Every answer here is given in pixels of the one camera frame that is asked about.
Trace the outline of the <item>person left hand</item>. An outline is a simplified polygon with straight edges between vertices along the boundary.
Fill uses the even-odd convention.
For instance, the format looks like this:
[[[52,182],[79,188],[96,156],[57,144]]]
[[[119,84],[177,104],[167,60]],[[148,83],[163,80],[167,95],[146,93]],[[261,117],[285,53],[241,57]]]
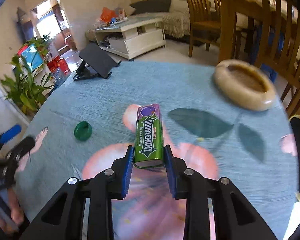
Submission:
[[[18,199],[12,188],[3,189],[0,191],[0,195],[11,211],[8,218],[4,218],[0,213],[0,228],[6,235],[12,235],[19,230],[18,227],[23,223],[24,212],[19,206]]]

